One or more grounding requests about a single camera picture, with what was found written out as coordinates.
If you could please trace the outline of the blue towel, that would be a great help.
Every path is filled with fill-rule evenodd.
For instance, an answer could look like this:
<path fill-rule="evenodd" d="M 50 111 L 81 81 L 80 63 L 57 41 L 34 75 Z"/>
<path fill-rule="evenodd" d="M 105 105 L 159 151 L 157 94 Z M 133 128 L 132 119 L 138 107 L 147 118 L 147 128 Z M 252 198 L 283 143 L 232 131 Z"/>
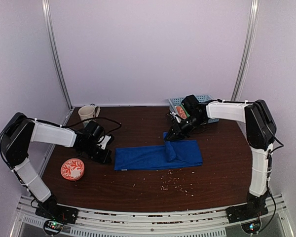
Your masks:
<path fill-rule="evenodd" d="M 162 170 L 201 166 L 196 140 L 165 141 L 163 145 L 116 148 L 114 170 Z"/>

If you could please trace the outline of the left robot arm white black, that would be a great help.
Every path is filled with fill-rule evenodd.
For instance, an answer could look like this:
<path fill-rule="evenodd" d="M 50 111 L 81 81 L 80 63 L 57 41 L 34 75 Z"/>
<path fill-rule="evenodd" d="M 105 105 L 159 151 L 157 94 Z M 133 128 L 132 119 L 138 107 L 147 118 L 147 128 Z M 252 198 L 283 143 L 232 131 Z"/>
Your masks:
<path fill-rule="evenodd" d="M 62 125 L 37 118 L 30 118 L 17 112 L 0 132 L 0 155 L 19 182 L 39 203 L 42 211 L 50 219 L 61 215 L 61 208 L 50 199 L 52 191 L 44 183 L 38 169 L 32 165 L 31 155 L 39 145 L 72 148 L 89 159 L 107 164 L 111 162 L 113 142 L 112 132 L 97 123 L 86 119 L 87 125 L 76 129 L 75 125 Z"/>

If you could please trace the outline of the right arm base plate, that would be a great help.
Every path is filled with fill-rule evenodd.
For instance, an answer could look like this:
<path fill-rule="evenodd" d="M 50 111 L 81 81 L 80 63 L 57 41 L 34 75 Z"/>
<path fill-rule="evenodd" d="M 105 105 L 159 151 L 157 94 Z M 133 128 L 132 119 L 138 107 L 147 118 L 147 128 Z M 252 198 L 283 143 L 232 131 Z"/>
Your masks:
<path fill-rule="evenodd" d="M 238 206 L 230 206 L 225 211 L 229 223 L 242 222 L 268 214 L 266 206 L 250 209 L 247 203 Z"/>

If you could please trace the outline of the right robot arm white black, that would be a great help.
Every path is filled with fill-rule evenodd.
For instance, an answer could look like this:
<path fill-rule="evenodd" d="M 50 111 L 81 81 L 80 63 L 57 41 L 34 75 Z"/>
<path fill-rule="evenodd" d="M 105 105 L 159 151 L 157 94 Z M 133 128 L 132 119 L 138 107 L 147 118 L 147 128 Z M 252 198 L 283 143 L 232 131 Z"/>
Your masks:
<path fill-rule="evenodd" d="M 271 156 L 274 151 L 276 124 L 264 100 L 254 102 L 229 102 L 208 100 L 199 102 L 194 95 L 183 100 L 188 117 L 175 115 L 165 141 L 179 141 L 189 136 L 198 126 L 211 119 L 225 119 L 246 125 L 246 140 L 252 151 L 252 178 L 247 194 L 247 204 L 243 214 L 255 217 L 261 210 L 268 191 L 268 181 L 272 170 Z"/>

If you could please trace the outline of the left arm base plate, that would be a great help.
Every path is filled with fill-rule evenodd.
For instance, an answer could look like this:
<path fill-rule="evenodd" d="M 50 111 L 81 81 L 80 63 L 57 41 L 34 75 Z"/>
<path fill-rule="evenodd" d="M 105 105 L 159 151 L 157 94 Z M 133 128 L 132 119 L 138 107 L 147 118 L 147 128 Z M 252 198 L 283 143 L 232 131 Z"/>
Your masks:
<path fill-rule="evenodd" d="M 62 206 L 55 202 L 39 202 L 35 214 L 37 216 L 56 220 L 64 224 L 75 224 L 78 216 L 78 209 Z"/>

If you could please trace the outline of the light blue plastic basket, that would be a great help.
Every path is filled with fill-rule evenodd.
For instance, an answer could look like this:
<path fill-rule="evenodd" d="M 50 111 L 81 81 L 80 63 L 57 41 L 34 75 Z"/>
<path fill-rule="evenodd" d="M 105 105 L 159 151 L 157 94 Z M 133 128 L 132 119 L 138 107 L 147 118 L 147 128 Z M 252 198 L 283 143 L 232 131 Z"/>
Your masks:
<path fill-rule="evenodd" d="M 200 102 L 200 103 L 205 103 L 205 102 L 209 102 L 209 101 L 212 101 L 213 98 L 208 95 L 208 94 L 202 94 L 202 95 L 196 95 L 195 96 L 197 98 L 197 100 Z M 170 98 L 168 99 L 168 102 L 169 102 L 169 112 L 172 111 L 172 112 L 175 112 L 177 114 L 177 110 L 176 110 L 176 106 L 182 106 L 182 101 L 185 97 L 176 97 L 176 98 Z M 201 124 L 201 125 L 206 125 L 206 124 L 209 124 L 209 123 L 215 123 L 215 122 L 219 122 L 219 119 L 218 118 L 208 118 L 207 119 L 207 123 L 204 123 L 204 124 Z"/>

